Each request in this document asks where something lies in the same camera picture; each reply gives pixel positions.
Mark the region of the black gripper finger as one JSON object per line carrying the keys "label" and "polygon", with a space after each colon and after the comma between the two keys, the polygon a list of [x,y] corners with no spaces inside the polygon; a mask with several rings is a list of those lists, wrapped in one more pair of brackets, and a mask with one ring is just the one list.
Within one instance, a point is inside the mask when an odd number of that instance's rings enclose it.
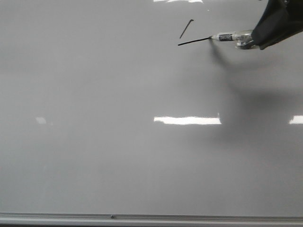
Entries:
{"label": "black gripper finger", "polygon": [[251,37],[264,50],[302,31],[302,0],[269,0]]}

